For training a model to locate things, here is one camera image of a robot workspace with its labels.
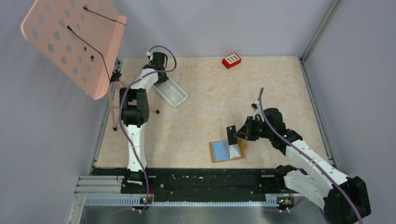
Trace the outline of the pink perforated music stand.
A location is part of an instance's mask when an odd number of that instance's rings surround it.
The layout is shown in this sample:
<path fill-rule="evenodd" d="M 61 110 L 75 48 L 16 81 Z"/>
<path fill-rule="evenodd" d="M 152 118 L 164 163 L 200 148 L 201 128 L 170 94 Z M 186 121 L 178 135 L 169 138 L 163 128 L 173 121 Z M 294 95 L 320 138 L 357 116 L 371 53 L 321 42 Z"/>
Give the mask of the pink perforated music stand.
<path fill-rule="evenodd" d="M 91 98 L 112 97 L 127 18 L 110 0 L 36 0 L 21 23 L 24 38 Z"/>

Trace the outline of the red box with grid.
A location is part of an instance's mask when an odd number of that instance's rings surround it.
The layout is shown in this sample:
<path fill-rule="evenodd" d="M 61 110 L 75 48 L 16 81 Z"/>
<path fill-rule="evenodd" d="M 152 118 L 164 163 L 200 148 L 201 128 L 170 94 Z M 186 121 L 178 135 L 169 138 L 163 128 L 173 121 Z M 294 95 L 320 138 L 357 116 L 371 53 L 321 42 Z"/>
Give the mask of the red box with grid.
<path fill-rule="evenodd" d="M 225 58 L 222 59 L 222 64 L 227 68 L 230 69 L 242 61 L 241 57 L 237 53 L 233 53 Z"/>

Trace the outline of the white plastic basket tray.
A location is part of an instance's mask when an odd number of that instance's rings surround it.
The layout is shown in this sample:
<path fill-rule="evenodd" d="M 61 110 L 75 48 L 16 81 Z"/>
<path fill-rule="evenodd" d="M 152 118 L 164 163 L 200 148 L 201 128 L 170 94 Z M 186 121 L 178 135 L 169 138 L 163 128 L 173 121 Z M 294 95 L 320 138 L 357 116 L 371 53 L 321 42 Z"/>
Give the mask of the white plastic basket tray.
<path fill-rule="evenodd" d="M 188 98 L 188 94 L 170 77 L 163 83 L 154 84 L 154 88 L 173 107 L 180 106 Z"/>

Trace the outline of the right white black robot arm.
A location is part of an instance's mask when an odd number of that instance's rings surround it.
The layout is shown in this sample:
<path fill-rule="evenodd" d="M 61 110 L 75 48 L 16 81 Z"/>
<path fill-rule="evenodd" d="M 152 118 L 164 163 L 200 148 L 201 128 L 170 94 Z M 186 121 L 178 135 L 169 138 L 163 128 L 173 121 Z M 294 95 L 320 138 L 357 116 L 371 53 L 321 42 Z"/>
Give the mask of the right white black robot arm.
<path fill-rule="evenodd" d="M 289 189 L 316 204 L 330 224 L 363 222 L 371 214 L 366 183 L 350 177 L 319 156 L 296 131 L 286 128 L 277 108 L 261 110 L 253 103 L 254 116 L 248 116 L 235 137 L 256 141 L 268 139 L 273 148 L 296 162 L 278 166 L 274 187 L 279 192 Z"/>

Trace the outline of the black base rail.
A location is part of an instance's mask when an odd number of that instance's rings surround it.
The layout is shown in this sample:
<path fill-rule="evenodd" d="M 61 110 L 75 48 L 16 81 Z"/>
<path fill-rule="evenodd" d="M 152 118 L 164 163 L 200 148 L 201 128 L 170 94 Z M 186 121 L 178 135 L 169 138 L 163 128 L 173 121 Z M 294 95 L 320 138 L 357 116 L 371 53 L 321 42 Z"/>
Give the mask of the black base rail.
<path fill-rule="evenodd" d="M 148 168 L 148 185 L 123 180 L 122 194 L 142 194 L 154 202 L 264 202 L 270 195 L 288 197 L 290 190 L 269 168 Z"/>

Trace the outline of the aluminium frame rail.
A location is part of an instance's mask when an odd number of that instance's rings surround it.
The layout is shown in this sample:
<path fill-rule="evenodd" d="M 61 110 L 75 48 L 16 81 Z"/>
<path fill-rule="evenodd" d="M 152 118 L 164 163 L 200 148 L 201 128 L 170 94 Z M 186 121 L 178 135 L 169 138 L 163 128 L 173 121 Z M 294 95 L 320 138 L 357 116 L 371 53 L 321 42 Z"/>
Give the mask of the aluminium frame rail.
<path fill-rule="evenodd" d="M 328 24 L 330 23 L 334 13 L 337 11 L 339 8 L 339 5 L 342 3 L 341 0 L 333 0 L 331 2 L 331 5 L 329 6 L 326 14 L 322 18 L 318 28 L 316 29 L 313 37 L 311 38 L 308 46 L 306 47 L 303 55 L 299 57 L 299 63 L 301 70 L 303 72 L 303 77 L 305 80 L 305 84 L 310 96 L 311 104 L 315 113 L 315 117 L 318 123 L 319 131 L 322 137 L 322 141 L 326 150 L 326 154 L 328 157 L 333 158 L 333 153 L 332 153 L 332 145 L 327 133 L 327 129 L 325 126 L 325 120 L 323 118 L 323 113 L 320 108 L 319 104 L 319 99 L 316 93 L 316 89 L 314 87 L 313 81 L 312 81 L 312 75 L 309 74 L 308 71 L 308 59 L 312 55 L 313 50 L 315 49 L 316 45 L 318 44 L 320 38 L 322 37 L 323 33 L 325 32 Z"/>

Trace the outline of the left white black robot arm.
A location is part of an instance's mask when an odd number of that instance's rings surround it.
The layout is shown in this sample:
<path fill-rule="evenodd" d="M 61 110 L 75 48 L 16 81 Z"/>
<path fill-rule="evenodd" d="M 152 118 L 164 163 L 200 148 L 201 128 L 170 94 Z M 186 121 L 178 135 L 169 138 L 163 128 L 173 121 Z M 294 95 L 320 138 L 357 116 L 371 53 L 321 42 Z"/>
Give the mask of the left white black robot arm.
<path fill-rule="evenodd" d="M 149 193 L 150 181 L 144 153 L 144 132 L 150 110 L 148 91 L 155 84 L 168 79 L 165 68 L 168 57 L 161 52 L 147 53 L 149 62 L 141 74 L 128 87 L 120 90 L 119 120 L 128 140 L 128 165 L 125 185 L 132 186 L 139 193 Z"/>

